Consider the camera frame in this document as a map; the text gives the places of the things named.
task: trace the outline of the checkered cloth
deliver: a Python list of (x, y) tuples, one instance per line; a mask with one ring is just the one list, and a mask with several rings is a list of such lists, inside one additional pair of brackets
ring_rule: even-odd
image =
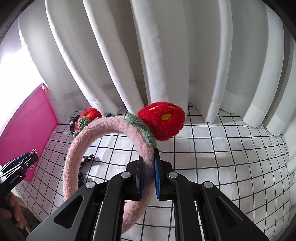
[[(118, 115), (124, 117), (126, 113), (126, 108), (120, 107)], [(73, 140), (68, 126), (72, 116), (54, 129), (32, 181), (17, 186), (24, 203), (40, 220), (63, 202), (62, 172)], [(263, 125), (247, 126), (238, 115), (223, 110), (213, 124), (206, 123), (190, 104), (184, 128), (168, 141), (158, 142), (158, 148), (161, 159), (171, 162), (174, 170), (190, 181), (213, 182), (269, 238), (287, 224), (294, 175), (287, 172), (289, 154), (283, 136), (271, 135)], [(97, 139), (88, 154), (94, 154), (95, 160), (86, 163), (81, 172), (87, 181), (97, 183), (123, 172), (128, 162), (139, 157), (136, 147), (122, 134)], [(160, 202), (154, 197), (122, 240), (175, 240), (172, 201)]]

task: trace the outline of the headband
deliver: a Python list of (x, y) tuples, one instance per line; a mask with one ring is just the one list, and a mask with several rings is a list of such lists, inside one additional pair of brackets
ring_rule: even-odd
[(122, 232), (129, 230), (147, 209), (155, 192), (154, 148), (156, 140), (168, 140), (177, 135), (185, 120), (184, 111), (167, 102), (153, 103), (139, 110), (137, 115), (128, 113), (127, 119), (119, 116), (102, 117), (94, 108), (87, 109), (78, 119), (63, 171), (63, 194), (66, 201), (78, 189), (77, 175), (83, 154), (99, 137), (121, 133), (137, 147), (144, 161), (143, 198), (127, 201), (124, 206)]

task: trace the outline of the pink fuzzy headband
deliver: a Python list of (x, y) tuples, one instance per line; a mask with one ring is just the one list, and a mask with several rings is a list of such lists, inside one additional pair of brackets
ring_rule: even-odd
[(148, 207), (155, 191), (154, 156), (157, 140), (167, 140), (179, 133), (185, 120), (184, 111), (171, 103), (158, 102), (139, 110), (137, 115), (128, 113), (122, 117), (99, 118), (91, 111), (85, 111), (74, 133), (73, 140), (65, 161), (63, 172), (64, 200), (71, 197), (78, 189), (78, 172), (83, 154), (99, 137), (110, 133), (126, 135), (137, 147), (144, 160), (145, 186), (143, 199), (128, 201), (124, 206), (123, 232), (130, 229)]

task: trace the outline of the metal screw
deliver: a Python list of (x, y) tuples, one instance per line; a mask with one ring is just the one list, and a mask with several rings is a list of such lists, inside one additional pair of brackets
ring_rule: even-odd
[(93, 181), (89, 181), (85, 184), (86, 188), (93, 188), (95, 185), (96, 183)]
[(123, 173), (121, 174), (121, 176), (122, 176), (123, 178), (129, 178), (129, 177), (131, 176), (131, 174), (130, 174), (129, 172), (123, 172)]
[(211, 189), (213, 187), (213, 184), (211, 182), (205, 182), (204, 186), (205, 188)]
[(176, 177), (178, 176), (178, 173), (176, 173), (176, 172), (170, 172), (170, 173), (168, 174), (168, 176), (169, 176), (170, 178), (176, 178)]

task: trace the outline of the pink fabric panel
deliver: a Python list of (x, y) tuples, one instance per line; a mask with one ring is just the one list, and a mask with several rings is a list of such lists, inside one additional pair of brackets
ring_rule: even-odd
[[(0, 137), (0, 165), (4, 165), (35, 148), (40, 156), (53, 129), (58, 124), (42, 84), (38, 86), (14, 113)], [(26, 172), (31, 181), (36, 164)]]

